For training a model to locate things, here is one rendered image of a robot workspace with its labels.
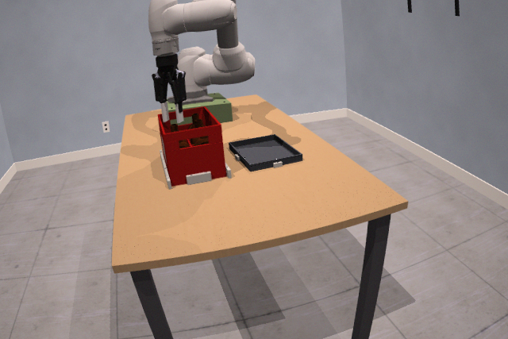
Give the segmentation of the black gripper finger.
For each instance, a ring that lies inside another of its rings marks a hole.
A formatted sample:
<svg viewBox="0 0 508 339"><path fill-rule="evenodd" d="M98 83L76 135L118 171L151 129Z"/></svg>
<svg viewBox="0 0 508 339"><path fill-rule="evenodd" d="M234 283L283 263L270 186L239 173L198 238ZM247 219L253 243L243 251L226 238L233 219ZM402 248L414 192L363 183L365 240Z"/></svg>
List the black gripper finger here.
<svg viewBox="0 0 508 339"><path fill-rule="evenodd" d="M179 71L176 69L177 77L172 82L170 72L166 72L167 80L171 85L172 93L175 99L175 111L177 123L180 123L183 120L183 106L182 102L187 100L186 95L186 86L185 86L185 71Z"/></svg>
<svg viewBox="0 0 508 339"><path fill-rule="evenodd" d="M161 72L160 76L158 73L152 74L156 101L160 102L163 122L169 121L169 113L167 106L167 84L168 82L164 82L164 73Z"/></svg>

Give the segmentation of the red bottle crate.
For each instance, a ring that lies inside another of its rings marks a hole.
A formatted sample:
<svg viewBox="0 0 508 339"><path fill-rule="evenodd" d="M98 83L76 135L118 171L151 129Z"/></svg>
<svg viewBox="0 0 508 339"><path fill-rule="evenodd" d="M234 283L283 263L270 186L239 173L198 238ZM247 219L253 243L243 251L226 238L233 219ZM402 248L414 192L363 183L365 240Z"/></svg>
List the red bottle crate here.
<svg viewBox="0 0 508 339"><path fill-rule="evenodd" d="M205 106L183 110L183 117L192 117L192 114L198 114L206 127L188 129L193 123L178 125L181 131L171 133L170 120L176 119L175 112L169 113L166 122L163 122L162 114L158 114L161 144L163 149L164 141L165 162L172 187L187 184L186 175L210 171L212 179L227 176L221 123ZM191 138L204 136L208 136L209 144L191 145ZM187 140L190 147L179 148L181 140Z"/></svg>

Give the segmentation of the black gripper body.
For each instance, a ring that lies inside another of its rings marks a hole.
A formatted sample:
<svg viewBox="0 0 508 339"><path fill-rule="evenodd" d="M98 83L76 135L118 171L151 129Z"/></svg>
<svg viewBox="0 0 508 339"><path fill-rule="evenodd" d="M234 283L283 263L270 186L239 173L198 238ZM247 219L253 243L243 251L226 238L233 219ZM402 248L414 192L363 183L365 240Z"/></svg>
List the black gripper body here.
<svg viewBox="0 0 508 339"><path fill-rule="evenodd" d="M174 81L177 74L176 69L178 64L178 55L174 54L171 56L162 56L162 57L156 57L156 66L158 67L158 75L160 76L160 73L164 73L164 82L167 82L167 76L166 72L170 72L171 80Z"/></svg>

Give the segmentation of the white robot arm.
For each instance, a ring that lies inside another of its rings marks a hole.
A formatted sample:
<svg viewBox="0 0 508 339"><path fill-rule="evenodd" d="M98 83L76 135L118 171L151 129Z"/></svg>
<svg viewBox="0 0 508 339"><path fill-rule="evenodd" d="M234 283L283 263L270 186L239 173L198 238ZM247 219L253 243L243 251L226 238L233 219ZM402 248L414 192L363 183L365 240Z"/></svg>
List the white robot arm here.
<svg viewBox="0 0 508 339"><path fill-rule="evenodd" d="M182 105L212 102L207 86L242 83L255 74L255 58L238 41L236 0L193 0L185 4L151 0L148 27L157 57L179 51L180 33L217 30L213 55L195 47L183 49L178 56L178 69L186 72L187 100Z"/></svg>

